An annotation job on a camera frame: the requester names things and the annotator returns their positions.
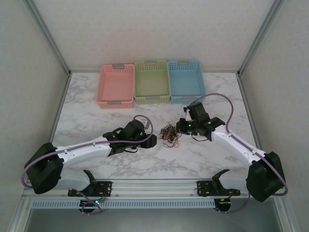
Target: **colorful wires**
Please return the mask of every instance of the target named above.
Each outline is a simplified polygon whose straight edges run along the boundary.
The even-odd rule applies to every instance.
[[[164,147],[179,147],[178,139],[182,135],[176,131],[176,127],[171,124],[171,122],[168,123],[168,125],[161,129],[160,132],[160,139],[163,140],[163,146]]]

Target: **enclosure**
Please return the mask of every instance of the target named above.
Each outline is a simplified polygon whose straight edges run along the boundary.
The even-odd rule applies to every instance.
[[[4,0],[0,19],[0,231],[40,231],[43,225],[46,231],[308,230],[309,1]],[[181,82],[166,71],[160,73],[160,84],[166,83],[160,100],[147,95],[156,94],[157,83],[147,89],[135,83],[132,101],[130,73],[130,92],[124,95],[133,108],[103,109],[104,99],[102,109],[98,106],[102,65],[137,67],[142,60],[163,60],[165,69],[199,60],[196,85],[204,83],[207,94],[227,95],[235,108],[230,128],[279,155],[287,196],[250,200],[235,214],[213,212],[214,197],[200,197],[197,181],[226,168],[242,172],[243,166],[218,145],[185,135],[177,148],[158,140],[136,154],[74,166],[112,182],[101,215],[81,216],[82,198],[68,197],[68,188],[41,195],[25,189],[24,165],[44,143],[84,143],[124,127],[137,114],[150,117],[158,135],[168,122],[184,117],[186,104],[172,103],[190,98],[180,102],[169,85]],[[142,77],[136,70],[135,82]],[[197,86],[196,95],[204,95]],[[170,96],[172,103],[166,103]],[[228,119],[228,102],[211,96],[203,103],[211,116]],[[247,198],[246,192],[233,196],[232,208]]]

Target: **ventilation grille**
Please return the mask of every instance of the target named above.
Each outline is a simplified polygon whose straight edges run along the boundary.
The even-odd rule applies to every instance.
[[[76,209],[80,200],[34,200],[32,209]],[[175,209],[214,208],[213,199],[155,199],[155,200],[107,200],[100,204],[104,209]]]

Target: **white marble table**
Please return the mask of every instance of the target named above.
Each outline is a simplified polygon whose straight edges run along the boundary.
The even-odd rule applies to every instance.
[[[105,132],[124,127],[134,115],[148,116],[158,136],[169,121],[175,124],[184,117],[182,104],[137,105],[133,109],[102,110],[96,104],[99,73],[74,73],[61,112],[53,144],[73,145],[95,139]],[[254,144],[239,86],[234,73],[204,73],[207,93],[222,93],[233,102],[235,113],[230,128],[240,137]],[[222,97],[207,97],[204,106],[210,117],[226,122],[230,106]],[[162,140],[152,149],[137,153],[121,153],[107,158],[93,159],[73,168],[90,170],[97,179],[187,179],[211,178],[218,171],[243,167],[213,142],[196,142],[190,136],[180,138],[178,148],[166,148]]]

